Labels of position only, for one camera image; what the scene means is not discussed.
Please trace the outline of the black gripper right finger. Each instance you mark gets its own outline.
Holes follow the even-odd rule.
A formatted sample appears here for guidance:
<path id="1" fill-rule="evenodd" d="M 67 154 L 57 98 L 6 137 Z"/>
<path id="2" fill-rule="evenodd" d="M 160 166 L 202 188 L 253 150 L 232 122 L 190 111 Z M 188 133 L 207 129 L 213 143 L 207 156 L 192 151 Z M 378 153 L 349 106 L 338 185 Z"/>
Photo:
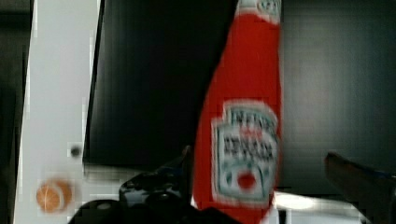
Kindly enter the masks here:
<path id="1" fill-rule="evenodd" d="M 336 153 L 324 159 L 328 181 L 371 224 L 395 224 L 395 174 L 349 161 Z"/>

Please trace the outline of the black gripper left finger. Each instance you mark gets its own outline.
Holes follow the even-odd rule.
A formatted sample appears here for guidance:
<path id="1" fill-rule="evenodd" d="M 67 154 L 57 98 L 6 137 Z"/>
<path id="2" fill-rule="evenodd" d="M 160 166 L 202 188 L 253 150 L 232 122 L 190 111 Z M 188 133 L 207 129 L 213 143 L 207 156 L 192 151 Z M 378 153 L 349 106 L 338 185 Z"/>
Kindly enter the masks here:
<path id="1" fill-rule="evenodd" d="M 84 203 L 67 224 L 242 224 L 191 204 L 192 162 L 191 147 L 185 147 L 180 157 L 124 182 L 117 200 Z"/>

